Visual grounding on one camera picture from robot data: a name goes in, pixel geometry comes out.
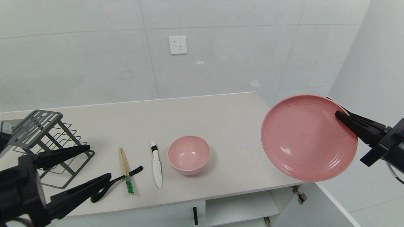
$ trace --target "bowl rim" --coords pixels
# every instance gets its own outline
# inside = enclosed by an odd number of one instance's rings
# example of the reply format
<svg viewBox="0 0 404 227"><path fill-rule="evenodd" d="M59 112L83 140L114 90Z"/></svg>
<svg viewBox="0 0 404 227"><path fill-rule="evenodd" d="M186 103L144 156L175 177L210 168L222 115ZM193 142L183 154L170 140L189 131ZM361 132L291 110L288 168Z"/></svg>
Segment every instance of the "bowl rim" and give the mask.
<svg viewBox="0 0 404 227"><path fill-rule="evenodd" d="M170 157L169 157L169 152L170 152L170 148L171 148L171 146L177 141L177 140L180 140L180 139L182 139L182 138L185 138L185 137L196 137L196 138L198 138L198 139L201 139L202 141L204 141L207 145L208 145L208 147L209 147L209 156L208 156L208 158L207 158L207 160L206 160L206 162L203 164L203 165L201 165L200 167L198 167L198 168L196 168L196 169L192 169L192 170L183 170L183 169L180 169L180 168L178 168L178 167L176 167L176 166L174 166L173 164L172 164L172 162L170 161ZM177 170L180 170L180 171L184 171L184 172L191 172L191 171L195 171L195 170L198 170L198 169L200 169L200 168L202 168L202 167L204 167L207 163L208 163L208 161L209 161L209 159L210 159L210 154L211 154L211 148L210 148L210 145L209 145L209 143L208 142L206 142L206 140L204 140L204 139L202 139L201 137L198 137L198 136L191 136L191 135L189 135L189 136L183 136L183 137L179 137L178 139L176 139L174 142L172 142L171 143L171 145L170 145L170 147L168 147L168 150L167 150L167 158L168 158L168 162L171 164L171 166L172 167L174 167L175 169L177 169Z"/></svg>

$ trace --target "cabinet hinge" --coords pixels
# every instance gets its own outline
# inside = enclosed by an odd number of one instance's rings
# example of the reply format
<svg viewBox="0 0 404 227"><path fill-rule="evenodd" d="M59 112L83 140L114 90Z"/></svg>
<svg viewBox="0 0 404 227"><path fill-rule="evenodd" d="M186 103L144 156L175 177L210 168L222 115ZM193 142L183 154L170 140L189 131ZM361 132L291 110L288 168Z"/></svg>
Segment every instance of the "cabinet hinge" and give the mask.
<svg viewBox="0 0 404 227"><path fill-rule="evenodd" d="M307 196L304 193L300 193L297 190L297 186L290 186L289 188L292 189L293 193L297 195L297 201L299 201L300 205L302 205L307 200Z"/></svg>
<svg viewBox="0 0 404 227"><path fill-rule="evenodd" d="M271 227L271 220L269 219L269 217L264 217L264 222L265 222L265 226L266 227Z"/></svg>

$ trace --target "chopsticks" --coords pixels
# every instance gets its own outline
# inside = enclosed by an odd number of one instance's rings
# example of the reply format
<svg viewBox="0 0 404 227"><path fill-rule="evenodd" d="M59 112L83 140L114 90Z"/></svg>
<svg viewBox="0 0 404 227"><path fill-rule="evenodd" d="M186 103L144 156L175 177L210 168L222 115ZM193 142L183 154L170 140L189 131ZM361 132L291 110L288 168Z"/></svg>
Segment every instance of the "chopsticks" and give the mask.
<svg viewBox="0 0 404 227"><path fill-rule="evenodd" d="M133 192L133 186L132 186L132 181L130 180L128 166L126 165L127 161L126 161L124 149L122 147L118 147L118 151L119 151L119 154L121 155L122 166L124 167L124 175L125 175L126 187L128 188L128 194L134 195L135 193Z"/></svg>

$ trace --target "black cable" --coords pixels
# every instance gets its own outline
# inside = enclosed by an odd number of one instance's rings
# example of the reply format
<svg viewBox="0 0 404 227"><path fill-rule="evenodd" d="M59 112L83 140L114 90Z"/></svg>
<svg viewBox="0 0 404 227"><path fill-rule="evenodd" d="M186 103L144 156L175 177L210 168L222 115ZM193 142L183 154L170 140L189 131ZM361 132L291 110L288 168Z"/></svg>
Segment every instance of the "black cable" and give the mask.
<svg viewBox="0 0 404 227"><path fill-rule="evenodd" d="M391 174L394 176L394 178L396 178L400 183L402 183L404 185L404 181L397 176L397 174L394 172L391 165L388 162L386 162L386 164L387 164L387 168L389 168L389 170L390 170Z"/></svg>
<svg viewBox="0 0 404 227"><path fill-rule="evenodd" d="M396 179L404 185L404 181L402 179L400 179L399 177L396 177Z"/></svg>

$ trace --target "white cabinet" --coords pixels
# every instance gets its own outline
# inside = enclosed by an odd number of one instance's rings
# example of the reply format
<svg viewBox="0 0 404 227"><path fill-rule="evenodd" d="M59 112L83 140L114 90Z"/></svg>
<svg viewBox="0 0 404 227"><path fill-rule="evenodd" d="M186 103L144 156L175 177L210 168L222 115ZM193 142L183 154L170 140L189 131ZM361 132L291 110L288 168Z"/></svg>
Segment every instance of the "white cabinet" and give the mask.
<svg viewBox="0 0 404 227"><path fill-rule="evenodd" d="M301 205L293 196L273 227L360 227L321 183L301 185L299 192L307 200Z"/></svg>
<svg viewBox="0 0 404 227"><path fill-rule="evenodd" d="M194 207L198 226L205 226L205 201L88 215L84 218L94 227L193 227Z"/></svg>
<svg viewBox="0 0 404 227"><path fill-rule="evenodd" d="M307 199L300 204L289 187L176 204L55 220L50 227L360 227L321 183L299 187ZM267 224L263 217L268 217ZM11 223L10 227L22 226Z"/></svg>

